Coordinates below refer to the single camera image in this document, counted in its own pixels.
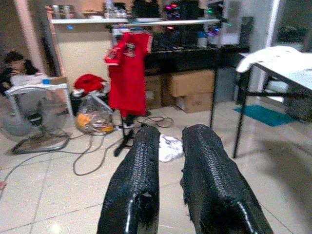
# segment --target person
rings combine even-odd
[[[5,63],[10,67],[0,74],[0,93],[5,96],[5,91],[12,87],[11,76],[14,75],[34,75],[38,72],[30,60],[24,59],[19,52],[11,51],[5,57]]]

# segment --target tiled floor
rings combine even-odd
[[[269,104],[262,105],[278,109]],[[222,138],[229,155],[233,153],[238,113],[232,102],[217,106],[214,130]],[[152,111],[153,116],[174,119],[171,128],[159,130],[181,138],[183,128],[197,123],[209,124],[210,112],[186,114],[173,107]],[[66,131],[80,134],[73,126]],[[79,173],[95,168],[105,147],[118,140],[121,132],[104,139],[96,152],[84,156],[77,164]],[[36,155],[9,156],[6,152],[15,144],[0,135],[0,179],[18,163]],[[100,144],[95,137],[93,148]],[[249,182],[263,207],[263,212],[276,234],[312,233],[312,125],[293,122],[269,127],[246,117],[238,158],[240,171]],[[72,140],[65,150],[83,152],[89,136]],[[1,234],[94,234],[109,180],[120,164],[120,157],[109,150],[104,165],[87,176],[73,174],[76,155],[51,153],[39,156],[17,168],[7,181],[0,200]],[[159,163],[160,174],[160,234],[194,234],[195,230],[183,204],[179,185],[184,158]]]

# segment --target red shirt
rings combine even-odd
[[[121,115],[144,115],[144,57],[151,50],[152,36],[147,33],[124,33],[119,43],[105,57],[109,65],[110,106]]]

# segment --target teal mat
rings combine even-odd
[[[241,109],[242,108],[236,108],[234,110],[240,113]],[[246,106],[245,115],[271,127],[276,127],[296,121],[286,114],[273,111],[259,105]]]

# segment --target electric fan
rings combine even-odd
[[[11,92],[8,99],[11,108],[2,117],[1,129],[18,141],[13,153],[55,151],[67,145],[69,136],[62,130],[68,116],[66,104],[55,92],[38,87],[20,88]]]

